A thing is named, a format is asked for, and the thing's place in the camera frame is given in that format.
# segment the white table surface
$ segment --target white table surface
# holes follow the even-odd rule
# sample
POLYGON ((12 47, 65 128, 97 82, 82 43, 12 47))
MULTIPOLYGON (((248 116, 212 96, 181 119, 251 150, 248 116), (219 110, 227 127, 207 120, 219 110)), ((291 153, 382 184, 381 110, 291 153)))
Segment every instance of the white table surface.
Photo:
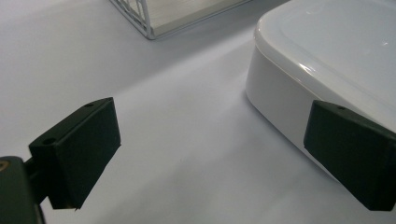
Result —
POLYGON ((248 101, 255 0, 148 41, 107 0, 0 2, 0 153, 113 96, 122 146, 63 223, 395 223, 369 212, 248 101))

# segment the white plastic lid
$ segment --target white plastic lid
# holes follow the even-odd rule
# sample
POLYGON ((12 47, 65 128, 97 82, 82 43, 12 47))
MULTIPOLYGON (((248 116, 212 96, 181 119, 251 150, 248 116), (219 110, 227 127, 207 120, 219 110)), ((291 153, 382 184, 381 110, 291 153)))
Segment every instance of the white plastic lid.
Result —
POLYGON ((255 39, 319 99, 396 132, 396 1, 291 1, 260 19, 255 39))

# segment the black bracket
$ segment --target black bracket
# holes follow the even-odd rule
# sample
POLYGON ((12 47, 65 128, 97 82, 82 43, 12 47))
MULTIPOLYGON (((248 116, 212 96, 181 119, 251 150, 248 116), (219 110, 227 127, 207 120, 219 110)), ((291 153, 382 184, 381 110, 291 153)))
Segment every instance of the black bracket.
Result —
POLYGON ((369 210, 392 210, 396 133, 340 105, 314 101, 304 146, 369 210))
POLYGON ((79 209, 120 147, 113 98, 84 105, 40 135, 32 158, 0 158, 0 223, 44 223, 39 208, 79 209))

